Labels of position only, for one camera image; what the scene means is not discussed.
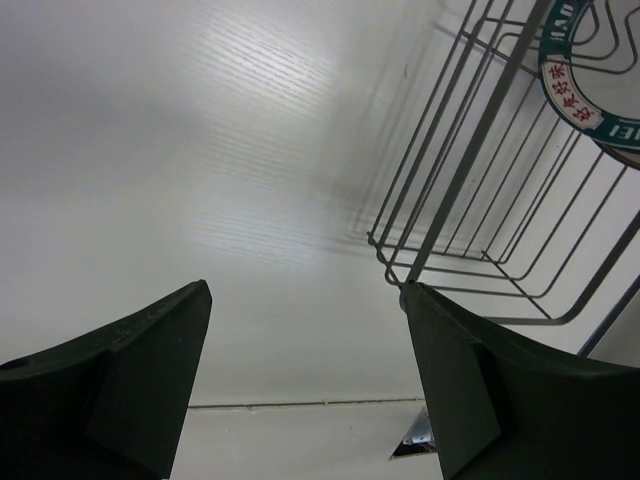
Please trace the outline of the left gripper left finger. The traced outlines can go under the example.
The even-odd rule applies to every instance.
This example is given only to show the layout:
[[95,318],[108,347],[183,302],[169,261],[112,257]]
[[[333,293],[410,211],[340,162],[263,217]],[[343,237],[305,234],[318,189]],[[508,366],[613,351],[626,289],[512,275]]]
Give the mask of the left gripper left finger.
[[2,364],[2,478],[169,478],[211,307],[198,280]]

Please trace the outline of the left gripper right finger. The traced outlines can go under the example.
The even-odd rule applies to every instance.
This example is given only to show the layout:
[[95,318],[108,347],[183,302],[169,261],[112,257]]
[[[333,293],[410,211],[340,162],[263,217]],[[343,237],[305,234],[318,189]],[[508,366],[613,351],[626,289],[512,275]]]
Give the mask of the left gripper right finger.
[[635,479],[639,372],[558,350],[410,282],[404,310],[447,479]]

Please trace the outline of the blue rimmed plate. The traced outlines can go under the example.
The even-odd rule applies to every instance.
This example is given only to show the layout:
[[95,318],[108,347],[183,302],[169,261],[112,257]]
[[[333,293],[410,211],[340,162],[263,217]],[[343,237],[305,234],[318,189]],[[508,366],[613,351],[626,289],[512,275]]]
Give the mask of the blue rimmed plate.
[[555,1],[538,39],[540,82],[559,117],[639,168],[639,3]]

